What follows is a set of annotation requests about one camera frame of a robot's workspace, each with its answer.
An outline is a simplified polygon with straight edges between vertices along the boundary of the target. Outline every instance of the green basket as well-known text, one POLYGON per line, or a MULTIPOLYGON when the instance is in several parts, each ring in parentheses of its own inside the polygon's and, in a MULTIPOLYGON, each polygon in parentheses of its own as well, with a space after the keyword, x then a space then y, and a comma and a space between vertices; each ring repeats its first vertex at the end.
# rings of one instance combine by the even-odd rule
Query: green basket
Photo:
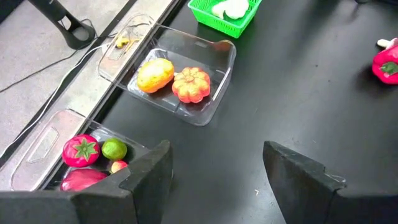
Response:
POLYGON ((221 1, 223 0, 191 0, 188 3, 188 7, 192 10, 198 22, 228 34, 231 37, 238 38, 253 19, 261 0, 248 0, 249 10, 240 19, 230 19, 226 15, 224 15, 224 19, 214 16, 211 13, 211 8, 221 1))

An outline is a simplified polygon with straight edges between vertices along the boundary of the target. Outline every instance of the gray floor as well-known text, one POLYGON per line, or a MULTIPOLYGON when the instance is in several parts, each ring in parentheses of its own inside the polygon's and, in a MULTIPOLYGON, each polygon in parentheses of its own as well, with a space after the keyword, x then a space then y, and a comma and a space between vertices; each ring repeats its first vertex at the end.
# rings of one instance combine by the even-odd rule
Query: gray floor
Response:
MULTIPOLYGON (((127 0, 59 0, 76 18, 89 18, 101 33, 127 0)), ((0 24, 0 89, 73 53, 58 29, 28 1, 0 24)), ((0 151, 56 89, 64 74, 87 49, 0 94, 0 151)))

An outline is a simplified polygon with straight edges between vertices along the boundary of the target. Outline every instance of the white cable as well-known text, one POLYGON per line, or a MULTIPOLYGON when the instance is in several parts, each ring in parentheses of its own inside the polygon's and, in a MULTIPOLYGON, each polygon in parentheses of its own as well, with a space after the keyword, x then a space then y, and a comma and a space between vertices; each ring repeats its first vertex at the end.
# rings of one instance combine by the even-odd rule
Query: white cable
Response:
POLYGON ((60 83, 59 86, 55 89, 55 91, 51 94, 51 97, 50 97, 49 101, 48 101, 47 104, 44 106, 44 109, 42 110, 42 112, 41 112, 41 114, 39 115, 39 117, 38 117, 32 124, 30 124, 29 127, 25 128, 25 130, 24 130, 23 132, 21 132, 21 133, 18 135, 18 137, 16 137, 15 140, 13 140, 13 142, 11 142, 11 143, 6 147, 6 149, 4 150, 4 152, 6 152, 6 151, 8 150, 8 148, 9 148, 12 144, 14 144, 14 143, 15 143, 27 130, 29 130, 31 127, 33 127, 33 125, 35 125, 35 124, 41 119, 41 117, 42 117, 43 114, 45 113, 45 110, 49 107, 49 104, 50 104, 51 101, 54 99, 54 96, 55 96, 55 95, 57 94, 57 92, 59 91, 60 87, 62 86, 63 81, 65 81, 65 79, 67 78, 67 76, 69 75, 69 73, 71 73, 71 72, 73 71, 73 69, 75 69, 77 66, 79 66, 79 65, 82 63, 82 61, 86 58, 86 56, 89 55, 90 53, 92 53, 92 51, 97 50, 98 48, 104 47, 104 46, 106 46, 106 45, 108 45, 108 44, 103 44, 103 45, 100 45, 100 46, 98 46, 98 47, 95 47, 95 48, 91 49, 89 52, 87 52, 87 53, 80 59, 80 61, 79 61, 73 68, 71 68, 71 69, 63 76, 63 78, 62 78, 62 80, 61 80, 61 83, 60 83))

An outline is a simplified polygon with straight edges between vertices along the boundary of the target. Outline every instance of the black table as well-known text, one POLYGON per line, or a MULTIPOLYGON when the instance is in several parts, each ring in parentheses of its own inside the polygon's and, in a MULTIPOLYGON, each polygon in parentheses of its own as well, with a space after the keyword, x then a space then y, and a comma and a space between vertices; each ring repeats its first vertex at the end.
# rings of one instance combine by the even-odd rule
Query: black table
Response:
MULTIPOLYGON (((284 223, 262 161, 264 140, 326 165, 366 194, 398 192, 398 89, 370 64, 398 36, 398 8, 371 2, 269 0, 238 40, 213 120, 195 127, 128 93, 103 124, 153 147, 169 139, 175 182, 163 223, 284 223)), ((187 6, 173 28, 230 39, 187 6)))

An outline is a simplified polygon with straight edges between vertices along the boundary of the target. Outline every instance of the orange pumpkin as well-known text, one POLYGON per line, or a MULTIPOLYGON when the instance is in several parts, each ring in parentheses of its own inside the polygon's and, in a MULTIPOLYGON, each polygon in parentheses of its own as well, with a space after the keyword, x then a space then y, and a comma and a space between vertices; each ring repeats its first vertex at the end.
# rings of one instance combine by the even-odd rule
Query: orange pumpkin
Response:
POLYGON ((174 66, 171 61, 157 58, 146 62, 139 70, 137 86, 146 93, 154 93, 163 88, 174 77, 174 66))
POLYGON ((210 94, 210 77, 200 68, 184 68, 174 76, 173 93, 184 103, 199 103, 210 94))

